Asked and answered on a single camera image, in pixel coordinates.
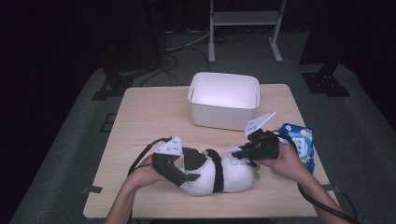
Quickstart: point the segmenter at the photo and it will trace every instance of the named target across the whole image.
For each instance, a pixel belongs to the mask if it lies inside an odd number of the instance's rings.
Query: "black strap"
[[[215,184],[213,185],[213,193],[221,192],[224,190],[224,173],[221,165],[221,156],[213,149],[207,149],[207,156],[212,158],[215,163]]]

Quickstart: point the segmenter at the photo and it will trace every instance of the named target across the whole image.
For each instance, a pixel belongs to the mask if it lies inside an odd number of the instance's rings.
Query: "blue packaging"
[[[290,136],[297,146],[301,162],[305,165],[308,171],[313,174],[315,163],[314,146],[312,144],[312,128],[284,123],[278,132]],[[280,139],[280,141],[289,144],[289,142],[284,139]]]

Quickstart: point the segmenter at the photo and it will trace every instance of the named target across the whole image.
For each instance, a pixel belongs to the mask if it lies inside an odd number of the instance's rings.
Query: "white plastic bin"
[[[244,131],[260,104],[260,84],[250,76],[198,73],[188,99],[195,125]]]

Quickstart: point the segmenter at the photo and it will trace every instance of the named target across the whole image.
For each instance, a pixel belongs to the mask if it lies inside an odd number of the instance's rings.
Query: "human arm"
[[[292,146],[279,143],[279,156],[276,160],[262,160],[257,162],[273,169],[279,175],[296,181],[304,189],[306,194],[314,200],[344,213],[343,209],[305,168]],[[349,223],[316,206],[314,208],[322,223]]]
[[[151,167],[152,155],[147,156],[133,172],[125,179],[120,191],[107,215],[106,224],[127,223],[132,214],[134,196],[137,191],[145,186],[152,185],[166,178],[159,175]]]

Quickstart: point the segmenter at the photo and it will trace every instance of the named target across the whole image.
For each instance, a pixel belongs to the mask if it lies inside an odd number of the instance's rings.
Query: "white shelf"
[[[215,12],[213,25],[275,25],[278,11]]]
[[[227,11],[215,12],[214,0],[210,0],[210,31],[209,31],[209,62],[215,62],[215,26],[227,25],[274,25],[273,36],[268,39],[271,50],[277,63],[282,63],[283,59],[276,45],[280,23],[282,22],[283,12],[287,0],[281,0],[278,11]]]

